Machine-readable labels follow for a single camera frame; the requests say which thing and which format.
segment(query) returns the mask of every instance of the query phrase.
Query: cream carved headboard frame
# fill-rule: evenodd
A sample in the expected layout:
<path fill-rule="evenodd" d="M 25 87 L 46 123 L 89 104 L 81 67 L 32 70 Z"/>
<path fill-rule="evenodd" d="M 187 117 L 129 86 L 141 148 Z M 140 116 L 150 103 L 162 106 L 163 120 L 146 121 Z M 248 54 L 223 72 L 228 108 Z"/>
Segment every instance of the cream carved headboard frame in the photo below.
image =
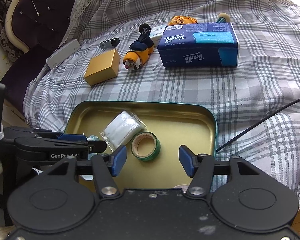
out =
<path fill-rule="evenodd" d="M 12 0 L 6 15 L 5 29 L 9 41 L 14 46 L 26 53 L 29 51 L 29 47 L 25 43 L 23 43 L 18 37 L 16 37 L 12 31 L 12 15 L 19 1 L 20 0 Z"/>

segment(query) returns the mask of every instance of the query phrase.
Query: green tape roll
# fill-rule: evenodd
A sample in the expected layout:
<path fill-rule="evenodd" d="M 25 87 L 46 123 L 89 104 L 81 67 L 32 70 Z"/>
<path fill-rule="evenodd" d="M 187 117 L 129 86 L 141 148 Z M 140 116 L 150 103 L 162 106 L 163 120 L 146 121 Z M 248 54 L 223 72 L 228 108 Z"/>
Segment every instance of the green tape roll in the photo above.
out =
<path fill-rule="evenodd" d="M 142 141 L 145 139 L 149 138 L 151 140 L 153 140 L 154 143 L 154 147 L 150 152 L 138 152 L 138 147 L 139 145 L 141 146 L 143 143 Z M 158 140 L 158 138 L 150 132 L 141 132 L 138 133 L 133 139 L 132 139 L 132 143 L 131 143 L 131 152 L 133 154 L 133 156 L 135 156 L 137 159 L 141 160 L 141 161 L 149 161 L 154 159 L 155 157 L 158 156 L 159 152 L 160 152 L 160 142 Z"/>

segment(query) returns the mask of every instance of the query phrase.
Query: blue label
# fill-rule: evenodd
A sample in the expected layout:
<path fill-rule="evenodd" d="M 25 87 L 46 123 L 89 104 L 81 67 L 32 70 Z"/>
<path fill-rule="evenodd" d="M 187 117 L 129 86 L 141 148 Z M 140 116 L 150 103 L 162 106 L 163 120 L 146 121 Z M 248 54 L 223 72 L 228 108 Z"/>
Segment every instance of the blue label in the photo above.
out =
<path fill-rule="evenodd" d="M 195 43 L 234 43 L 231 32 L 194 33 Z"/>

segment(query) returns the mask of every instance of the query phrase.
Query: plaid bedsheet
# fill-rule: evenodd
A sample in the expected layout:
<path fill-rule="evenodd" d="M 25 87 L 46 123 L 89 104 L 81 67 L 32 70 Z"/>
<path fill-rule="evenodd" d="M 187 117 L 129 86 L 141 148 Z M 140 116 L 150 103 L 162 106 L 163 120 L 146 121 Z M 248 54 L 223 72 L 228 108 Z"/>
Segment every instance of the plaid bedsheet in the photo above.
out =
<path fill-rule="evenodd" d="M 101 41 L 120 38 L 117 49 L 123 57 L 140 35 L 141 23 L 157 26 L 176 15 L 215 22 L 220 12 L 231 16 L 240 41 L 235 68 L 165 69 L 155 49 L 137 71 L 121 65 L 117 78 L 93 87 L 83 79 L 90 58 L 102 53 Z M 290 0 L 78 0 L 64 41 L 72 38 L 81 49 L 52 71 L 45 66 L 29 84 L 24 111 L 32 127 L 63 131 L 75 106 L 85 100 L 192 103 L 215 115 L 220 146 L 300 98 L 300 7 Z M 300 199 L 300 103 L 224 148 L 217 158 L 232 154 Z M 214 188 L 225 182 L 217 176 Z"/>

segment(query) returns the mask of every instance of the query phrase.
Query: black cylindrical object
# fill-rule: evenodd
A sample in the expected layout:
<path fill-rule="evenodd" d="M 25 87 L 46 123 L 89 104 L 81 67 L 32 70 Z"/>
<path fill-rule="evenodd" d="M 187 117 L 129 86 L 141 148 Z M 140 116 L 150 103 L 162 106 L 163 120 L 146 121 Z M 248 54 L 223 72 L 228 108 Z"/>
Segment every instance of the black cylindrical object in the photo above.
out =
<path fill-rule="evenodd" d="M 141 34 L 143 34 L 143 33 L 150 34 L 150 32 L 151 32 L 151 27 L 150 27 L 150 25 L 147 24 L 147 23 L 141 24 L 140 27 L 139 27 L 139 32 L 140 32 Z"/>
<path fill-rule="evenodd" d="M 102 41 L 102 42 L 100 42 L 100 48 L 102 48 L 102 49 L 107 49 L 107 48 L 111 48 L 111 47 L 115 48 L 116 46 L 119 45 L 119 43 L 120 43 L 119 38 Z"/>

